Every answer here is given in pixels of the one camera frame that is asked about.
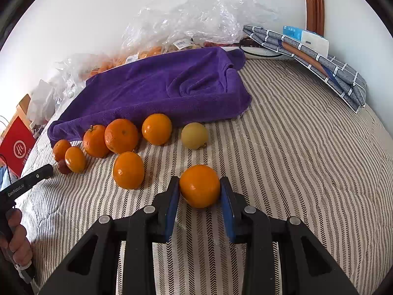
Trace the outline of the left hand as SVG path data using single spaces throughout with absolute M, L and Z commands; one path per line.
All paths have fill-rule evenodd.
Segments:
M 31 262 L 33 251 L 27 238 L 26 228 L 21 224 L 22 212 L 13 208 L 7 213 L 7 220 L 13 232 L 13 238 L 8 242 L 1 236 L 1 248 L 9 249 L 13 253 L 13 260 L 20 266 L 26 266 Z

